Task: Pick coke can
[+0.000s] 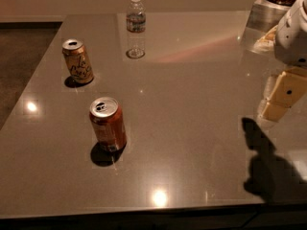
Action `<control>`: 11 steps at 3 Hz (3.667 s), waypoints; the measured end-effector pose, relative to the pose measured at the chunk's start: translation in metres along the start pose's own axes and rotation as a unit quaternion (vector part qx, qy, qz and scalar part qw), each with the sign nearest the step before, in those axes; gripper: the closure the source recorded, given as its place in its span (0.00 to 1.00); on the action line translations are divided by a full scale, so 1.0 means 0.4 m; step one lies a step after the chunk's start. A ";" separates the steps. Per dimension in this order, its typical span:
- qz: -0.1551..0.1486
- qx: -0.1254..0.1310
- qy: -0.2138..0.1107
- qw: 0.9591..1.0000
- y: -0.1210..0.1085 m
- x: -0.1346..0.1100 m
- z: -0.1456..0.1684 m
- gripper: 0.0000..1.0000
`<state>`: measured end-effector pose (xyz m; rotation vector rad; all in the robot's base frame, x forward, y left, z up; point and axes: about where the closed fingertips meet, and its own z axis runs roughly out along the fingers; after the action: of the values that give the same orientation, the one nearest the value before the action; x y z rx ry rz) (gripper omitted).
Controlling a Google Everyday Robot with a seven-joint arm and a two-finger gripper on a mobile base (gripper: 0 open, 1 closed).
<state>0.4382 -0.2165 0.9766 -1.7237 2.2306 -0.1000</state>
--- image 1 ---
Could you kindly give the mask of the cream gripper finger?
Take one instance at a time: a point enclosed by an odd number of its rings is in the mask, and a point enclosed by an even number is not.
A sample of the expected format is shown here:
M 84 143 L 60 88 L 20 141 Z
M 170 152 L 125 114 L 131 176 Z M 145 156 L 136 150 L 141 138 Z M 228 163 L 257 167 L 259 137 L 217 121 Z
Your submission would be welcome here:
M 278 122 L 287 111 L 288 108 L 282 105 L 262 102 L 261 117 L 272 122 Z
M 263 97 L 265 100 L 268 100 L 270 98 L 270 95 L 275 87 L 276 81 L 277 81 L 277 75 L 271 75 L 268 77 L 263 92 Z

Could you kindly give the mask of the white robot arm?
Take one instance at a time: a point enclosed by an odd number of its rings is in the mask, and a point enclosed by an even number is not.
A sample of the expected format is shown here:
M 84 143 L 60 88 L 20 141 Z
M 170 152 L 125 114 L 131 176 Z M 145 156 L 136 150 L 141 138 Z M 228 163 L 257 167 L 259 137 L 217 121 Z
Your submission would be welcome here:
M 286 68 L 268 77 L 258 114 L 278 122 L 307 91 L 307 0 L 296 0 L 281 18 L 273 49 Z

